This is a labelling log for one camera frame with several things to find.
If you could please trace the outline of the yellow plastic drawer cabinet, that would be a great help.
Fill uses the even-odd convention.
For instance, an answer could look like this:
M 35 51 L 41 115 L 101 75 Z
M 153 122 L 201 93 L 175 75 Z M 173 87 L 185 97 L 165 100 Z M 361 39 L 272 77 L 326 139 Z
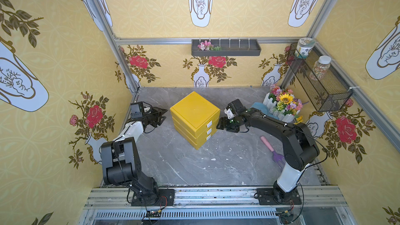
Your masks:
M 217 131 L 220 109 L 196 92 L 170 108 L 175 129 L 196 150 Z

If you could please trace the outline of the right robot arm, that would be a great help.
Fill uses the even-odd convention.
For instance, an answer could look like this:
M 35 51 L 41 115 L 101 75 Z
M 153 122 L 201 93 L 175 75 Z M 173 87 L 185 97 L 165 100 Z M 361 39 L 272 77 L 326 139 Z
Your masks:
M 259 129 L 282 144 L 284 165 L 273 187 L 257 189 L 255 198 L 260 205 L 302 204 L 297 188 L 304 171 L 319 156 L 316 140 L 305 124 L 291 124 L 279 121 L 256 108 L 228 106 L 226 117 L 221 117 L 217 129 L 232 133 L 241 132 L 241 127 Z

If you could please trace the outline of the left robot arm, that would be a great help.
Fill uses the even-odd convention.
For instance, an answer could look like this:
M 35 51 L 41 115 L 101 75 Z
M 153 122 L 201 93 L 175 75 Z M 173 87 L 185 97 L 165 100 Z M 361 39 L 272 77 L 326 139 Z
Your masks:
M 157 128 L 166 119 L 166 109 L 154 107 L 146 102 L 130 105 L 130 114 L 124 128 L 117 137 L 101 145 L 103 181 L 107 185 L 125 186 L 127 202 L 131 206 L 161 209 L 172 206 L 175 200 L 173 189 L 160 189 L 153 177 L 142 170 L 137 140 L 147 126 Z

